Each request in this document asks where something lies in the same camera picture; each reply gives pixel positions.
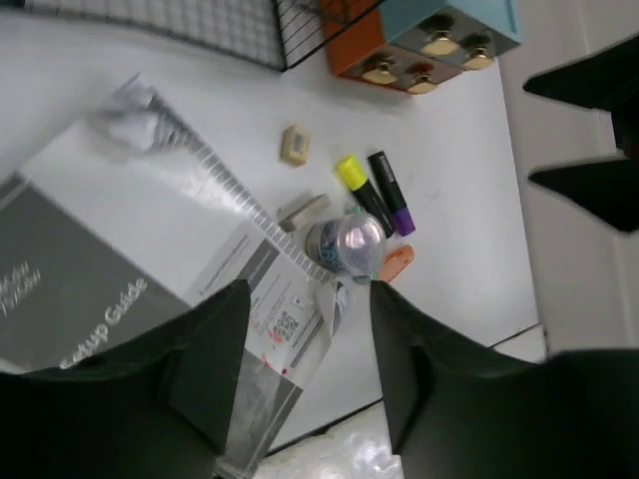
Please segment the clear jar of paper clips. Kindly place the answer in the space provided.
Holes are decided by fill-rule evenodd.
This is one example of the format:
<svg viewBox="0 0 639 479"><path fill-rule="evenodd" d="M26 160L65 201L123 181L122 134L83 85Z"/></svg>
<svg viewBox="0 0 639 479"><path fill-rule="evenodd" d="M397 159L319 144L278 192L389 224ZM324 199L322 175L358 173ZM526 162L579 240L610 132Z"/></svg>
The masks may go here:
<svg viewBox="0 0 639 479"><path fill-rule="evenodd" d="M386 236L379 221L368 213L314 224L305 240L307 255L335 274L373 276L386 255Z"/></svg>

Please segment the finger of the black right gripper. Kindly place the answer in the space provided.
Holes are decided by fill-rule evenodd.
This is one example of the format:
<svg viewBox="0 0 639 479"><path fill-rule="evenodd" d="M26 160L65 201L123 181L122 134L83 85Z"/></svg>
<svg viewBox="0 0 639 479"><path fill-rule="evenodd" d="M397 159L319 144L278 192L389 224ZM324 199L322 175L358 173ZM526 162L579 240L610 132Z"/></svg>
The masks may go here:
<svg viewBox="0 0 639 479"><path fill-rule="evenodd" d="M638 231L638 161L588 159L534 170L528 181L558 194L619 232Z"/></svg>
<svg viewBox="0 0 639 479"><path fill-rule="evenodd" d="M535 75L523 90L584 109L637 114L638 38Z"/></svg>

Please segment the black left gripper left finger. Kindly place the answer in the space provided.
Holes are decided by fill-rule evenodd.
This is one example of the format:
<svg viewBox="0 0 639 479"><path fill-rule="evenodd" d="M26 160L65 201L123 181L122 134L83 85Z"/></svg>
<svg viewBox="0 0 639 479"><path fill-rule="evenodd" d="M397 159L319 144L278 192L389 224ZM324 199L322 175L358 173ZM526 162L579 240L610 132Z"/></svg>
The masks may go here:
<svg viewBox="0 0 639 479"><path fill-rule="evenodd" d="M245 351L250 287L68 369L1 377L5 478L210 478Z"/></svg>

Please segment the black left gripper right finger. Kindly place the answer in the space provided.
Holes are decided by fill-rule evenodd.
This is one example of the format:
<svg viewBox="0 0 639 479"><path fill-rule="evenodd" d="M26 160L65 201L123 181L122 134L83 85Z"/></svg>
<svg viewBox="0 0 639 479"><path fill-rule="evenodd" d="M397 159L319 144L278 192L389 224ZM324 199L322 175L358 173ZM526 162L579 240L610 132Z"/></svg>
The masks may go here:
<svg viewBox="0 0 639 479"><path fill-rule="evenodd" d="M392 452L407 478L634 478L638 353L533 363L483 346L389 284L370 318Z"/></svg>

